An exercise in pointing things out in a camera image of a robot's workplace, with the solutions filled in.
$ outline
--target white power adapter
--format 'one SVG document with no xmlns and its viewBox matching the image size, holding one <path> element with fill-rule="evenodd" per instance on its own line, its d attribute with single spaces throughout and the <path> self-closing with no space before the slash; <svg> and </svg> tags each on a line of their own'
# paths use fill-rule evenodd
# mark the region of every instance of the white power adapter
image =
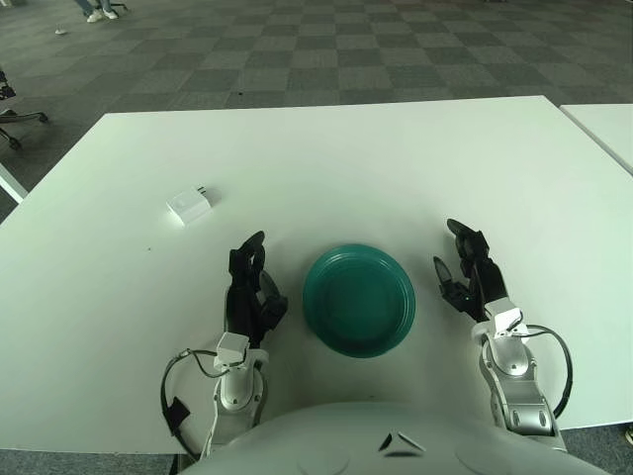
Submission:
<svg viewBox="0 0 633 475">
<path fill-rule="evenodd" d="M 211 204 L 204 196 L 205 189 L 198 188 L 184 191 L 170 200 L 167 207 L 178 217 L 183 225 L 188 225 L 205 213 L 211 211 Z"/>
</svg>

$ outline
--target white table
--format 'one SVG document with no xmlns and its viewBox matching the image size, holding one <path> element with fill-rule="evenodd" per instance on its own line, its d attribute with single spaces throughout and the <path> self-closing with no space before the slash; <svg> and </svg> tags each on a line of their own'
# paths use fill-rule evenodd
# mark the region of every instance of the white table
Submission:
<svg viewBox="0 0 633 475">
<path fill-rule="evenodd" d="M 213 213 L 178 226 L 165 201 L 203 185 Z M 485 232 L 527 320 L 567 341 L 562 428 L 632 420 L 632 203 L 630 177 L 543 97 L 106 115 L 0 227 L 0 446 L 178 450 L 162 371 L 213 347 L 228 250 L 260 229 L 291 302 L 265 340 L 264 420 L 387 400 L 490 421 L 472 322 L 434 275 L 433 254 L 458 272 L 449 217 Z M 302 316 L 308 269 L 345 242 L 388 252 L 415 289 L 410 333 L 378 358 L 332 352 Z M 554 405 L 562 352 L 531 343 Z M 200 439 L 214 385 L 182 364 L 170 391 Z"/>
<path fill-rule="evenodd" d="M 633 175 L 633 104 L 582 104 L 561 110 Z"/>
</svg>

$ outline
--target chair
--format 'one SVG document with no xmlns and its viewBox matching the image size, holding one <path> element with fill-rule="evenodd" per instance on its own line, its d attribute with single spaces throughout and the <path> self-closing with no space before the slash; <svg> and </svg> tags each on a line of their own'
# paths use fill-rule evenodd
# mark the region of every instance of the chair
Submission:
<svg viewBox="0 0 633 475">
<path fill-rule="evenodd" d="M 0 101 L 8 99 L 9 97 L 14 97 L 16 95 L 15 91 L 7 83 L 7 78 L 4 75 L 2 68 L 0 68 L 0 84 L 4 84 L 0 86 Z M 33 112 L 31 114 L 22 115 L 18 114 L 12 109 L 7 109 L 6 111 L 0 112 L 0 125 L 31 121 L 33 119 L 38 119 L 42 123 L 48 122 L 48 117 L 44 112 Z M 18 141 L 14 137 L 11 137 L 2 128 L 0 128 L 0 136 L 2 136 L 9 143 L 9 146 L 13 150 L 22 148 L 20 141 Z"/>
<path fill-rule="evenodd" d="M 0 112 L 0 124 L 13 124 L 15 122 L 25 122 L 38 119 L 45 124 L 48 122 L 48 117 L 44 112 L 32 112 L 31 114 L 18 114 L 12 109 Z M 13 150 L 19 150 L 22 148 L 22 144 L 15 137 L 11 137 L 3 129 L 0 128 L 0 136 L 2 136 L 8 143 L 9 147 Z"/>
</svg>

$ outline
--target chair leg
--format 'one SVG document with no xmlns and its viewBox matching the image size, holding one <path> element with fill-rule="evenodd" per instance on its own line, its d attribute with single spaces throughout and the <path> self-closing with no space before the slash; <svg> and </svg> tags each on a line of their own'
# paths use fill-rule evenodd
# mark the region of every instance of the chair leg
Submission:
<svg viewBox="0 0 633 475">
<path fill-rule="evenodd" d="M 15 122 L 25 122 L 32 119 L 38 119 L 45 124 L 48 122 L 48 116 L 44 112 L 33 112 L 31 114 L 16 114 L 15 111 L 8 109 L 0 113 L 0 124 L 12 124 Z"/>
<path fill-rule="evenodd" d="M 13 150 L 19 150 L 22 148 L 20 141 L 18 141 L 15 137 L 11 137 L 3 129 L 0 129 L 0 137 L 4 138 L 9 143 L 9 147 Z"/>
</svg>

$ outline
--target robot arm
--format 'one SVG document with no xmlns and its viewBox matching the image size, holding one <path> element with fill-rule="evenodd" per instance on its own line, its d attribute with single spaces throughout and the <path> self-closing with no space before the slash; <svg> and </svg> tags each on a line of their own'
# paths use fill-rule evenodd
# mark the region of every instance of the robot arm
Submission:
<svg viewBox="0 0 633 475">
<path fill-rule="evenodd" d="M 446 264 L 434 257 L 440 291 L 444 300 L 477 322 L 472 337 L 482 346 L 480 369 L 491 389 L 496 424 L 565 450 L 555 416 L 562 413 L 569 398 L 572 375 L 568 375 L 562 407 L 559 405 L 556 414 L 538 387 L 536 359 L 524 344 L 530 336 L 528 326 L 520 309 L 509 300 L 500 270 L 488 256 L 484 235 L 454 220 L 448 220 L 448 228 L 455 235 L 461 269 L 470 282 L 468 288 L 454 282 Z M 571 373 L 571 359 L 568 371 Z"/>
<path fill-rule="evenodd" d="M 264 271 L 264 233 L 230 252 L 232 282 L 226 293 L 226 329 L 218 343 L 215 368 L 222 372 L 214 391 L 215 419 L 201 457 L 209 456 L 253 428 L 265 398 L 262 366 L 268 353 L 259 349 L 288 309 L 273 279 Z"/>
</svg>

